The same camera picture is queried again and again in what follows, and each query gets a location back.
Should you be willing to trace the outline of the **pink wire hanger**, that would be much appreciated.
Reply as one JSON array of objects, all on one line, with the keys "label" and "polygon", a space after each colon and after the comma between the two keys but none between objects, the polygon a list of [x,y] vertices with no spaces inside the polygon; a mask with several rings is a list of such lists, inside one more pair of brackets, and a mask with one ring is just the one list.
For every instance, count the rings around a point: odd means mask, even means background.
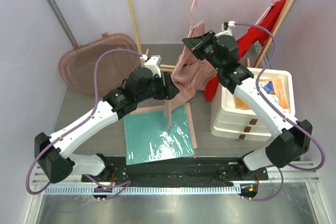
[{"label": "pink wire hanger", "polygon": [[190,10],[190,29],[188,32],[188,37],[191,37],[192,31],[193,31],[193,13],[194,8],[197,6],[197,0],[193,0],[191,4],[191,10]]},{"label": "pink wire hanger", "polygon": [[259,17],[259,19],[255,22],[255,25],[259,25],[260,22],[267,16],[267,13],[271,10],[271,8],[275,5],[276,0],[271,0],[269,6],[263,12],[263,14]]}]

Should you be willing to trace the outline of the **pink t shirt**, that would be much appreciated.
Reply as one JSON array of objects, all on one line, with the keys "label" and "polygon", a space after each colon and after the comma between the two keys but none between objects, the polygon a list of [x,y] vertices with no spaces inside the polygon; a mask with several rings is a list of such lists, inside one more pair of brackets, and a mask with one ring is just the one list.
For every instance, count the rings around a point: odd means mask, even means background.
[{"label": "pink t shirt", "polygon": [[171,79],[179,93],[171,100],[166,100],[164,116],[168,119],[167,127],[172,126],[172,111],[194,97],[198,90],[204,91],[208,81],[216,76],[217,71],[206,60],[198,60],[191,51],[184,47]]}]

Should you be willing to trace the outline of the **red t shirt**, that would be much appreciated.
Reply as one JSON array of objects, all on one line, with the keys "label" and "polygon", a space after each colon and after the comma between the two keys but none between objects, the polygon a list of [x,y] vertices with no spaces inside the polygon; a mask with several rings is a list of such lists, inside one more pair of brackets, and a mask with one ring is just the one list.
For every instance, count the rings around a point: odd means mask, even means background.
[{"label": "red t shirt", "polygon": [[[265,18],[260,23],[258,23],[258,25],[271,31],[285,3],[286,0],[276,1],[270,8]],[[238,60],[241,60],[241,58],[247,53],[247,51],[255,42],[258,41],[263,46],[267,38],[268,34],[262,31],[261,29],[258,29],[256,27],[249,28],[248,32],[237,40],[237,44],[239,46]],[[213,100],[218,85],[219,85],[219,79],[217,76],[210,79],[210,81],[207,83],[204,93],[204,97],[207,102]]]}]

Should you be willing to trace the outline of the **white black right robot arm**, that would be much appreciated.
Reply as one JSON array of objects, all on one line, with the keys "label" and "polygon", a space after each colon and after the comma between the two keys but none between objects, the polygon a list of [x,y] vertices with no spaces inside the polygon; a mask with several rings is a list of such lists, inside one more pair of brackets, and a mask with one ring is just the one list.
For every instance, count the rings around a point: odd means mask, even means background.
[{"label": "white black right robot arm", "polygon": [[256,170],[266,166],[283,168],[309,150],[311,123],[299,121],[268,96],[253,73],[238,62],[238,45],[233,36],[217,36],[211,30],[182,42],[195,58],[207,60],[214,67],[220,84],[242,99],[271,134],[268,146],[240,158],[239,177],[250,179]]}]

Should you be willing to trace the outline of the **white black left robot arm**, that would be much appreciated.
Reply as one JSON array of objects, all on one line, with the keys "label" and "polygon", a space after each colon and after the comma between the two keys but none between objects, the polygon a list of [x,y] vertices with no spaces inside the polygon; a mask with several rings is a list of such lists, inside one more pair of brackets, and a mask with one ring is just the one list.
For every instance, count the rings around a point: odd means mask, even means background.
[{"label": "white black left robot arm", "polygon": [[70,175],[90,175],[105,182],[113,167],[102,154],[77,155],[74,151],[101,129],[113,124],[147,99],[171,100],[179,93],[170,73],[154,74],[145,67],[136,68],[120,87],[109,91],[87,114],[50,135],[35,137],[35,157],[52,184]]}]

